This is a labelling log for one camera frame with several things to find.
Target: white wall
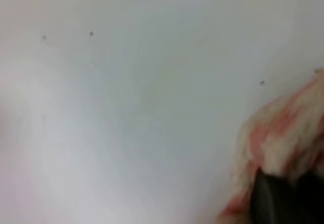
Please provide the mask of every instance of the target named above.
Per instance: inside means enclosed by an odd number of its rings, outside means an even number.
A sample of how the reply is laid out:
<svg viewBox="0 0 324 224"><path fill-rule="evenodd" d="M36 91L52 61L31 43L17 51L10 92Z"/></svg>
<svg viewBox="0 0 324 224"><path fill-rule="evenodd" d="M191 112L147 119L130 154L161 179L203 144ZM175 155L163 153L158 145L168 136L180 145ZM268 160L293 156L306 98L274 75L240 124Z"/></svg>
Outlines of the white wall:
<svg viewBox="0 0 324 224"><path fill-rule="evenodd" d="M1 0L0 223L213 223L241 122L324 64L323 4Z"/></svg>

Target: dark object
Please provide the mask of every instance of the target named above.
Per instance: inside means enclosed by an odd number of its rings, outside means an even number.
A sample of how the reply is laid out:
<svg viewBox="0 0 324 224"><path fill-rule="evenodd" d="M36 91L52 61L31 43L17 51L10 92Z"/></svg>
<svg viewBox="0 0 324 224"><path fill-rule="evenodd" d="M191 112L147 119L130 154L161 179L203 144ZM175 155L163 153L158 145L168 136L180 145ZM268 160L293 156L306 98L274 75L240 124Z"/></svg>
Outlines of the dark object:
<svg viewBox="0 0 324 224"><path fill-rule="evenodd" d="M253 224L324 223L324 182L308 172L293 188L286 179L259 170L250 204Z"/></svg>

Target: white surface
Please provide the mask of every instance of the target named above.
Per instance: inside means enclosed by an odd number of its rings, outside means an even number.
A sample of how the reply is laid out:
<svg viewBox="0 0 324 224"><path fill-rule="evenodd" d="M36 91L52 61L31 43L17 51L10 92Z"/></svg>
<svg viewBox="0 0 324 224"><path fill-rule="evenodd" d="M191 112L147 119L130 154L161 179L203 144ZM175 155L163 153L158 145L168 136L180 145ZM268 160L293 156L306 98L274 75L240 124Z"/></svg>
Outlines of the white surface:
<svg viewBox="0 0 324 224"><path fill-rule="evenodd" d="M324 64L323 5L2 0L0 223L213 223L241 122Z"/></svg>

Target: black object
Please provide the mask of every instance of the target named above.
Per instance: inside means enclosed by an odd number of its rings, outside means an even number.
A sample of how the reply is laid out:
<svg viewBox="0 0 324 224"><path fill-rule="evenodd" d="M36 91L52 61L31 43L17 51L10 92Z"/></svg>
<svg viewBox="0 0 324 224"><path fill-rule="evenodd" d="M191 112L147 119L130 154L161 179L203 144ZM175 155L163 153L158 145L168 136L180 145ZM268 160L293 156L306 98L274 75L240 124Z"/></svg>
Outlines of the black object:
<svg viewBox="0 0 324 224"><path fill-rule="evenodd" d="M324 223L324 181L310 171L292 187L286 179L258 170L250 215L253 224Z"/></svg>

